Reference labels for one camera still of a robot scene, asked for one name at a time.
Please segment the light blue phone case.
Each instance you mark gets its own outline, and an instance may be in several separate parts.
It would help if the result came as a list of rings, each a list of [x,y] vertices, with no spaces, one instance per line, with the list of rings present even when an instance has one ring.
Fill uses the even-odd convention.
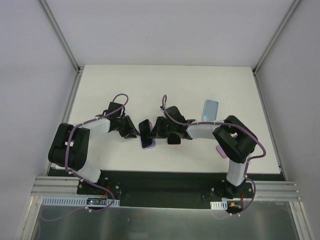
[[[207,99],[204,102],[202,118],[203,122],[213,122],[217,120],[219,103],[215,100]]]

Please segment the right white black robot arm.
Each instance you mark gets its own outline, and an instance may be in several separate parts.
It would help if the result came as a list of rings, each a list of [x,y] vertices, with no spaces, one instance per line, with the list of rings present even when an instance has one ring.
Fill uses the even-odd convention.
[[[229,159],[226,179],[215,187],[217,195],[233,199],[246,182],[248,160],[257,145],[257,137],[234,115],[221,124],[185,119],[176,106],[164,110],[156,119],[153,129],[146,134],[149,139],[208,139],[215,140]]]

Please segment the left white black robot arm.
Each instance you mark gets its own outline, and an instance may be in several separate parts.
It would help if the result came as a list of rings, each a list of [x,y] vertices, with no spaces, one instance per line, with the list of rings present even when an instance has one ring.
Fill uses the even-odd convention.
[[[87,123],[75,127],[69,123],[58,126],[48,152],[49,162],[75,173],[82,180],[106,190],[108,183],[103,172],[89,160],[89,142],[92,139],[116,131],[124,139],[139,136],[131,118],[125,114],[125,107],[117,102],[110,102],[102,114]]]

